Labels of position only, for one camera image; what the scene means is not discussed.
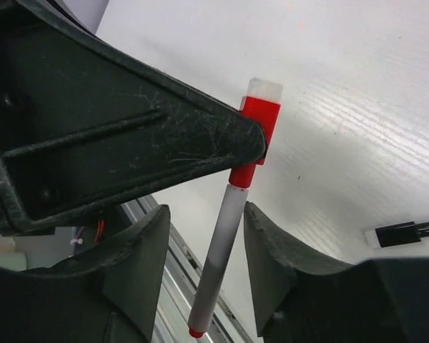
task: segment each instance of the white tabletop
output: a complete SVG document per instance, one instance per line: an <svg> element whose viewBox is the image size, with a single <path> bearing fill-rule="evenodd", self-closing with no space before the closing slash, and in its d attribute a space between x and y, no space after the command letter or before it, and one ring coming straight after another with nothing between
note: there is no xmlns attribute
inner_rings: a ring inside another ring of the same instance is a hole
<svg viewBox="0 0 429 343"><path fill-rule="evenodd" d="M252 76L280 82L250 200L347 262L429 254L429 239L373 251L363 236L429 220L429 0L110 0L98 35L233 106ZM156 194L202 262L226 182L220 173ZM223 289L254 334L242 232Z"/></svg>

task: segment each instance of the white eraser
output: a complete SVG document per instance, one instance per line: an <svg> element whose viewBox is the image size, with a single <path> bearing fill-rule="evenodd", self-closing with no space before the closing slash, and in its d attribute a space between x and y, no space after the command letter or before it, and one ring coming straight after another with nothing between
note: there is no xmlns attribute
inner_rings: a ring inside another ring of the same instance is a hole
<svg viewBox="0 0 429 343"><path fill-rule="evenodd" d="M365 232L365 238L367 239L367 244L373 249L381 248L380 242L378 241L377 232L375 230L369 230Z"/></svg>
<svg viewBox="0 0 429 343"><path fill-rule="evenodd" d="M283 85L281 84L253 78L250 80L250 84L248 84L246 95L279 104L282 92Z"/></svg>

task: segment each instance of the marker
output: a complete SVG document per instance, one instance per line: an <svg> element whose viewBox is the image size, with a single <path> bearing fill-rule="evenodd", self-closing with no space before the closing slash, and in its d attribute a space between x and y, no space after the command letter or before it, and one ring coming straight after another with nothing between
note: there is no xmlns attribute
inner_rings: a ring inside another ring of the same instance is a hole
<svg viewBox="0 0 429 343"><path fill-rule="evenodd" d="M267 147L280 111L282 86L260 79L252 79L247 95L243 97L240 113L258 121L264 130ZM221 290L240 219L245 207L248 188L256 165L264 164L265 158L231 170L221 209L209 245L207 258L200 277L194 304L189 315L189 334L200 338L209 329L217 297Z"/></svg>
<svg viewBox="0 0 429 343"><path fill-rule="evenodd" d="M429 222L406 222L365 232L367 243L373 249L418 243L426 237L429 237Z"/></svg>

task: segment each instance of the white table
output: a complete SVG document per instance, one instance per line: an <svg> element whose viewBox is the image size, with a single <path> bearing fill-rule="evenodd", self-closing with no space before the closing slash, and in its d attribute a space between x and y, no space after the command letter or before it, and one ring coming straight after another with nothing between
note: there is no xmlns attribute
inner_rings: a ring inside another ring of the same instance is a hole
<svg viewBox="0 0 429 343"><path fill-rule="evenodd" d="M282 83L250 200L347 262L429 254L429 239L374 252L362 233L429 220L429 0L110 0L97 33L233 106L252 76ZM226 182L156 194L202 262ZM224 292L254 334L241 231Z"/></svg>

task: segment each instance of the red marker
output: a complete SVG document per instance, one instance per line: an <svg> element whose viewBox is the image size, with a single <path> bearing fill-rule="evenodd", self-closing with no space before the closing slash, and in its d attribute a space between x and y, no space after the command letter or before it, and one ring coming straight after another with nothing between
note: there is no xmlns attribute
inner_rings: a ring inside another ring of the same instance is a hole
<svg viewBox="0 0 429 343"><path fill-rule="evenodd" d="M240 112L262 125L267 146L270 144L280 111L281 93L280 84L252 79L247 95L242 99ZM222 200L207 259L189 315L189 333L194 338L202 337L211 324L217 296L221 290L222 279L243 215L248 188L258 164L264 164L264 159L239 166L230 172L229 184Z"/></svg>

